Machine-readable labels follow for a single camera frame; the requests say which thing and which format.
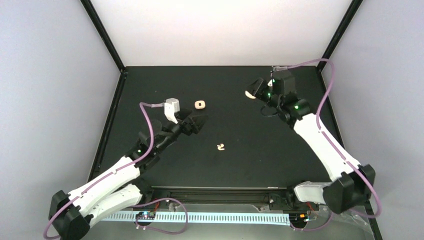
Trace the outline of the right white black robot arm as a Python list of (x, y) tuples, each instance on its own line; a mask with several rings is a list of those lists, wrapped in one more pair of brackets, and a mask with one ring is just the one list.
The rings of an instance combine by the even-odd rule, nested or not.
[(309, 102), (298, 97), (296, 80), (290, 71), (273, 72), (269, 80), (258, 78), (247, 86), (245, 95), (274, 108), (278, 117), (308, 144), (329, 176), (329, 182), (305, 181), (286, 193), (284, 200), (290, 209), (315, 202), (341, 214), (364, 204), (376, 192), (374, 168), (351, 156)]

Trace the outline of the pink earbuds charging case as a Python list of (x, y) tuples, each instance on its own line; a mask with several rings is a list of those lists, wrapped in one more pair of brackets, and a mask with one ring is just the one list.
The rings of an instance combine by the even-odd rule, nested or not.
[(206, 102), (204, 100), (198, 100), (194, 103), (194, 107), (197, 110), (202, 110), (206, 108)]

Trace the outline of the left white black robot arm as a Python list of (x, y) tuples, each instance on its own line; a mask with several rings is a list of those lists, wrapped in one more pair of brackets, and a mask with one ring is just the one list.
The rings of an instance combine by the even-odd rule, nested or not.
[(159, 161), (160, 154), (180, 135), (198, 134), (208, 120), (207, 115), (186, 108), (175, 113), (174, 118), (162, 124), (147, 117), (147, 133), (139, 132), (135, 146), (108, 170), (74, 190), (56, 192), (48, 213), (48, 226), (57, 232), (53, 239), (80, 240), (100, 220), (150, 201), (152, 189), (141, 175)]

